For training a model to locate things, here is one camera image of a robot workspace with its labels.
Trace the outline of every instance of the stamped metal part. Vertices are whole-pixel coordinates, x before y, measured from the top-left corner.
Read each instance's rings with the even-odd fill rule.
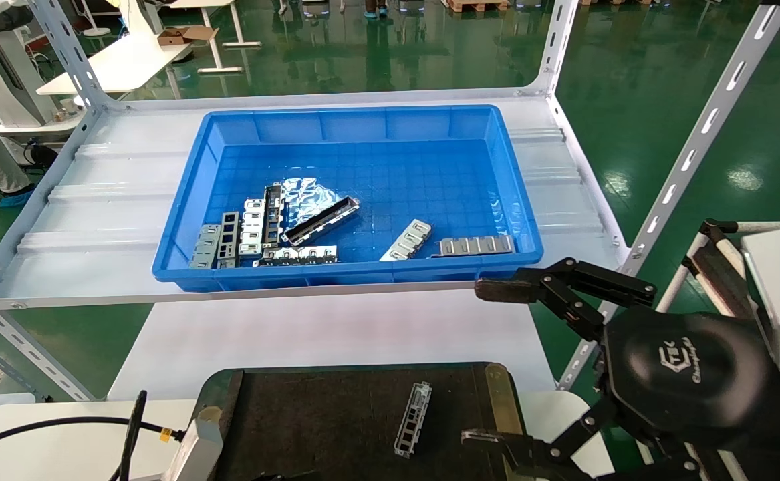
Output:
[[[405,260],[412,258],[432,234],[432,226],[414,219],[396,239],[380,260]]]
[[[487,235],[485,237],[444,238],[440,242],[439,255],[432,257],[506,255],[515,252],[515,243],[510,235]]]
[[[221,216],[221,242],[218,244],[218,269],[237,267],[238,211]]]
[[[255,257],[262,253],[262,234],[265,231],[264,198],[248,198],[244,201],[244,215],[241,221],[241,243],[238,255]]]
[[[200,228],[194,253],[190,257],[189,269],[210,269],[215,262],[218,243],[221,240],[221,226],[219,224],[204,224]]]
[[[343,198],[317,215],[310,217],[306,222],[301,222],[290,228],[283,235],[283,240],[288,241],[292,246],[300,246],[300,244],[318,237],[323,232],[329,231],[345,219],[350,218],[357,209],[360,209],[359,200],[351,197]]]
[[[283,237],[283,185],[274,182],[265,188],[265,229],[262,234],[262,247],[278,247]]]
[[[337,259],[336,246],[279,247],[279,249],[265,249],[262,258],[253,261],[253,267],[333,264]]]
[[[410,390],[408,407],[404,410],[402,425],[398,428],[396,442],[393,444],[399,456],[410,458],[414,453],[414,445],[420,440],[420,431],[430,399],[432,399],[432,387],[428,383],[415,383]]]

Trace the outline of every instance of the green epoxy floor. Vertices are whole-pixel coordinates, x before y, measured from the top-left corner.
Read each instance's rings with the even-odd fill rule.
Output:
[[[209,48],[196,48],[197,58],[176,66],[179,88],[183,97],[196,98],[520,86],[539,69],[551,15],[543,2],[540,8],[532,2],[504,13],[453,15],[428,0],[423,16],[403,17],[394,9],[389,21],[367,22],[360,4],[350,4],[344,15],[334,7],[329,19],[308,21],[296,11],[280,18],[271,0],[240,0],[246,39],[264,46],[222,50],[222,57],[225,65],[248,70],[199,76],[197,67],[213,62]],[[598,3],[577,13],[557,95],[628,238],[640,228],[756,5]],[[164,20],[184,25],[197,17],[170,13]],[[228,12],[216,12],[213,24],[221,28],[219,39],[234,39]],[[85,46],[100,48],[96,42]],[[172,98],[172,91],[162,73],[131,98]],[[0,211],[0,238],[16,214]],[[780,220],[780,34],[640,276],[665,286],[708,216]],[[672,310],[705,308],[700,287],[689,284]],[[113,305],[15,314],[94,395],[103,396],[150,309]],[[542,308],[533,307],[533,314],[558,377],[579,338]],[[0,354],[47,385],[2,338]],[[0,376],[0,392],[17,389]],[[576,391],[594,399],[590,375],[581,377]],[[626,435],[615,430],[608,441],[617,465],[635,463]]]

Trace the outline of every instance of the cable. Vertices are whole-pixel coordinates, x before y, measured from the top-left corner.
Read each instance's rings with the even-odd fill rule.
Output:
[[[50,426],[60,426],[61,424],[129,424],[129,418],[115,418],[109,416],[74,416],[71,418],[56,418],[56,420],[44,420],[36,423],[24,424],[24,426],[17,426],[4,432],[0,432],[1,439],[8,438],[16,434],[28,432],[29,430],[37,430],[40,428],[47,428]],[[140,422],[140,427],[145,430],[151,430],[151,432],[163,432],[167,428],[158,426],[158,424]],[[184,430],[173,430],[175,433],[173,438],[176,441],[181,442],[184,438]]]
[[[131,409],[131,416],[128,421],[128,429],[125,432],[125,444],[120,459],[120,481],[128,481],[128,473],[131,465],[131,454],[134,453],[134,447],[137,444],[137,435],[140,434],[140,420],[143,418],[143,410],[146,408],[146,391],[140,391],[137,400],[134,402],[134,408]]]

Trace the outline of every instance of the cardboard box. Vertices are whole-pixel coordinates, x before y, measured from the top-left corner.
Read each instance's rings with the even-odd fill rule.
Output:
[[[204,27],[204,25],[191,25],[191,27],[164,28],[158,36],[158,45],[184,45],[194,40],[210,40],[218,34],[217,28]]]

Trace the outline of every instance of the plastic tray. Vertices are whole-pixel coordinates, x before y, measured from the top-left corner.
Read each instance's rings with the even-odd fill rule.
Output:
[[[273,182],[315,179],[360,201],[353,219],[310,243],[337,264],[191,270],[204,223],[243,211]],[[298,209],[289,204],[289,209]],[[411,220],[432,225],[413,259],[378,259]],[[442,238],[512,235],[511,255],[433,258]],[[514,150],[494,106],[212,112],[200,125],[152,274],[212,292],[328,284],[506,277],[543,247]]]

